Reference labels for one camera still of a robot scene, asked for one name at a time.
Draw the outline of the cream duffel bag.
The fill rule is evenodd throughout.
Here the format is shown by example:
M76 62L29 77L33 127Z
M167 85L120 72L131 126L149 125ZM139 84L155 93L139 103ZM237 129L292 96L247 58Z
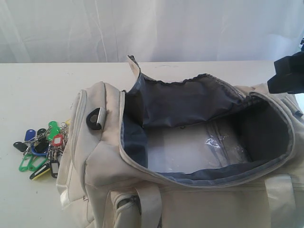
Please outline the cream duffel bag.
M304 112L209 74L98 82L73 104L57 178L82 228L301 228Z

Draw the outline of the colourful key tag bunch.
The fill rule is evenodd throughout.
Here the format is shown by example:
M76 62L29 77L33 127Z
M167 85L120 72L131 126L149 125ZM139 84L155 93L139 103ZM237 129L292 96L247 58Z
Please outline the colourful key tag bunch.
M22 153L18 170L31 172L29 179L32 181L46 173L56 179L69 138L69 126L68 119L61 124L50 121L47 128L28 129L23 141L13 143L13 147Z

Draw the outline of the clear plastic bag inside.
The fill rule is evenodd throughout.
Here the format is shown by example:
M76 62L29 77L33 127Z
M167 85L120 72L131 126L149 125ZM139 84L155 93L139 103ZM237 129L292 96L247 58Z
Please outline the clear plastic bag inside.
M250 161L227 120L147 131L148 168L190 174Z

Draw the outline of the white backdrop curtain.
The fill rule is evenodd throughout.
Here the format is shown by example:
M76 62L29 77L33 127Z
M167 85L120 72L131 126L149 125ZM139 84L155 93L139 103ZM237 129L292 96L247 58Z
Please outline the white backdrop curtain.
M3 0L2 63L276 60L298 50L301 0Z

